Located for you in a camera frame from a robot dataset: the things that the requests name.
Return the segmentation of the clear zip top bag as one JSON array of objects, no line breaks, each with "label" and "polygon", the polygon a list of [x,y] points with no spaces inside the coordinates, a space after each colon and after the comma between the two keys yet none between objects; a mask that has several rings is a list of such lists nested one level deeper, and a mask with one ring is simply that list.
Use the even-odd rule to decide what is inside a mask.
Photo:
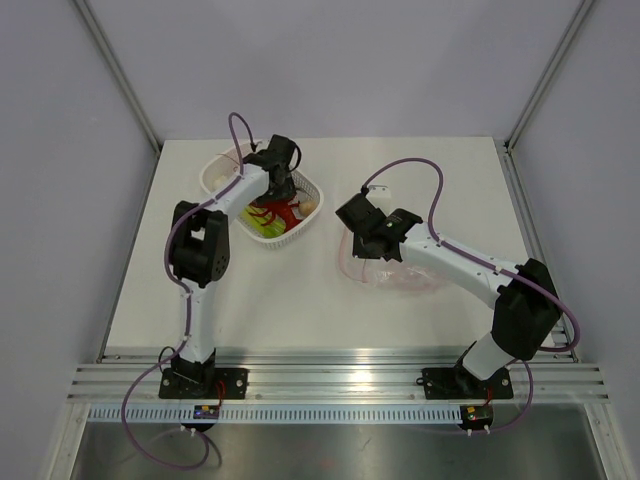
[{"label": "clear zip top bag", "polygon": [[337,265],[351,281],[370,288],[402,292],[435,292],[446,287],[446,278],[424,267],[414,267],[395,260],[362,259],[352,255],[353,234],[343,229]]}]

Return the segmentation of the red toy lobster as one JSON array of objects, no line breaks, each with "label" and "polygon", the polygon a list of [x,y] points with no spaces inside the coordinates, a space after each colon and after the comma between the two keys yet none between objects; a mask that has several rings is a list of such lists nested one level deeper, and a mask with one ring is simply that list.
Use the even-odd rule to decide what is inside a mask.
[{"label": "red toy lobster", "polygon": [[299,203],[297,195],[289,202],[279,201],[258,205],[254,201],[249,204],[249,215],[256,219],[262,227],[270,227],[279,221],[283,225],[282,232],[287,233],[302,222],[302,219],[296,215]]}]

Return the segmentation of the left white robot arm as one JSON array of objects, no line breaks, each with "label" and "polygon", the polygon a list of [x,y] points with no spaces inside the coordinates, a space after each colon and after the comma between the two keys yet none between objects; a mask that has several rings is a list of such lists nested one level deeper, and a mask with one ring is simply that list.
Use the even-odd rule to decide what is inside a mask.
[{"label": "left white robot arm", "polygon": [[239,156],[238,171],[199,203],[176,205],[165,246],[164,266],[184,291],[185,331],[171,358],[171,371],[195,398],[215,388],[215,345],[211,313],[217,283],[230,263],[229,226],[252,202],[288,200],[295,195],[292,161],[301,150],[274,135],[266,148]]}]

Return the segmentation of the white plastic basket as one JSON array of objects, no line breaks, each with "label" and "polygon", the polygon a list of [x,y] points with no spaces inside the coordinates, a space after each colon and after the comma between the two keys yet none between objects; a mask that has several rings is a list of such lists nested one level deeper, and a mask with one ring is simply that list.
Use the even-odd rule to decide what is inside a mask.
[{"label": "white plastic basket", "polygon": [[[211,158],[200,172],[200,186],[206,195],[221,188],[237,173],[238,155],[234,147]],[[324,195],[299,169],[292,173],[296,194],[287,203],[274,207],[248,205],[236,218],[241,230],[266,249],[278,249],[306,231],[319,214]]]}]

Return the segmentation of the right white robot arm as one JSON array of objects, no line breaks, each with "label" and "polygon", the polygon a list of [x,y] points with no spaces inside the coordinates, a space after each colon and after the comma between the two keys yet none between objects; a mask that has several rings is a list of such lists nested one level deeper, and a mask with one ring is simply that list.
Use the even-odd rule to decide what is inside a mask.
[{"label": "right white robot arm", "polygon": [[529,259],[498,263],[447,241],[430,222],[398,208],[385,214],[360,192],[336,211],[360,253],[425,267],[471,293],[493,312],[490,331],[451,367],[423,369],[418,384],[426,398],[510,399],[508,365],[531,360],[562,311],[547,267]]}]

